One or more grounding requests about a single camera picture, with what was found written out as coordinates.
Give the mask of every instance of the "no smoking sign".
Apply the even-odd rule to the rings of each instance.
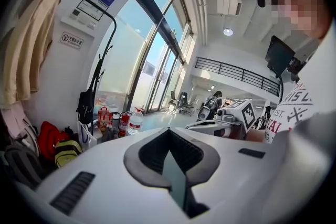
[[[71,33],[63,32],[61,38],[59,39],[59,42],[79,50],[84,40]]]

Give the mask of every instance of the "ceiling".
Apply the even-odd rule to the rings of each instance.
[[[193,76],[192,80],[193,80],[193,83],[195,85],[197,85],[197,87],[199,87],[203,90],[210,90],[210,87],[212,85],[216,86],[214,89],[211,90],[211,92],[209,92],[209,95],[211,93],[215,93],[216,91],[221,91],[222,95],[226,98],[229,98],[229,99],[252,98],[252,104],[254,106],[264,107],[264,105],[265,105],[265,101],[266,101],[265,99],[263,99],[263,98],[261,98],[257,95],[254,95],[252,93],[243,91],[241,89],[238,89],[238,88],[226,85],[226,84],[222,84],[222,83],[219,83],[217,81],[213,81],[213,80],[210,80],[210,79],[204,79],[204,78],[196,77],[196,76]]]
[[[217,0],[206,1],[209,46],[220,43],[264,58],[272,35],[276,35],[300,60],[305,60],[317,48],[317,40],[295,29],[289,20],[275,17],[270,5],[260,8],[256,0],[242,0],[239,16],[221,16],[217,14]],[[234,34],[225,36],[225,28],[232,29]]]

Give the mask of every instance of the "light fixture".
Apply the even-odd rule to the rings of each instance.
[[[226,29],[224,29],[223,33],[224,33],[225,36],[232,36],[233,31],[230,28],[226,28]]]

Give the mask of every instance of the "beige jacket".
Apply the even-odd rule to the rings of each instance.
[[[60,0],[33,0],[20,17],[7,45],[4,64],[6,104],[30,98],[51,44],[54,15]]]

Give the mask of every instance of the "office chair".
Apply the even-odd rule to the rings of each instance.
[[[181,112],[183,112],[183,114],[188,113],[191,116],[191,112],[189,110],[193,108],[194,106],[188,102],[188,94],[186,92],[182,92],[179,113]]]
[[[168,106],[169,105],[174,106],[174,110],[171,111],[171,110],[169,110],[169,107],[168,107],[168,109],[166,110],[166,112],[168,114],[170,114],[170,115],[174,115],[177,112],[177,108],[179,107],[179,103],[180,103],[180,101],[175,98],[175,92],[171,91],[170,92],[170,101],[168,102]]]

